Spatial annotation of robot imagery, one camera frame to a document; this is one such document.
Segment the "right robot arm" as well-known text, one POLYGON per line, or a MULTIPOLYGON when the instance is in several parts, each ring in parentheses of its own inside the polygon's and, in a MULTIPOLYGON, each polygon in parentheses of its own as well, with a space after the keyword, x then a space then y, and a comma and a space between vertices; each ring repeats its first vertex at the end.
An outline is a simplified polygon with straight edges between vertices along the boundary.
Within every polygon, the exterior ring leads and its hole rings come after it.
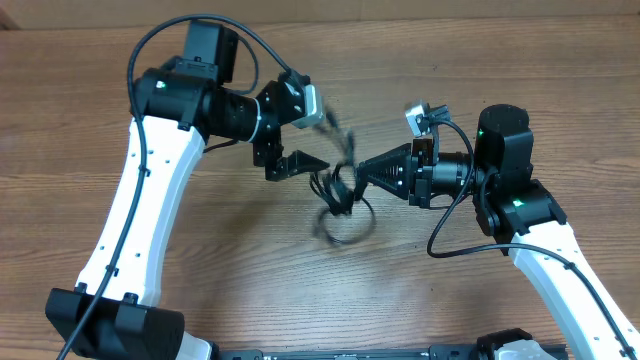
POLYGON ((454 128, 447 107, 417 104, 405 112, 412 142, 360 163, 355 195, 376 185, 427 209, 448 195, 470 197, 476 221, 493 243, 446 252, 446 257, 498 250, 526 276, 578 359, 636 359, 639 332, 615 303, 580 250, 566 213, 535 178, 534 135, 526 110, 485 108, 465 153, 443 153, 438 130, 454 128))

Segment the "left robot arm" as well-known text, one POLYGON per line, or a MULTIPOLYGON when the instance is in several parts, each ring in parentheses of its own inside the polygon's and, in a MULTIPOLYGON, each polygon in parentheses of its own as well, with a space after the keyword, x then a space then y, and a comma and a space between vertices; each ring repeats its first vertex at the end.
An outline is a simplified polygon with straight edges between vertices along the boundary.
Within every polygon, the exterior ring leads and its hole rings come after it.
POLYGON ((218 347, 189 334, 185 318, 163 310, 168 240, 187 182, 211 137, 253 148, 272 182, 327 168, 302 151, 285 155, 284 125, 307 128, 325 117, 310 78, 289 66, 264 87, 230 88, 237 48, 262 39, 216 14, 184 17, 184 51, 141 75, 129 73, 132 115, 126 161, 105 226, 75 286, 53 289, 45 314, 63 354, 92 359, 216 359, 218 347))

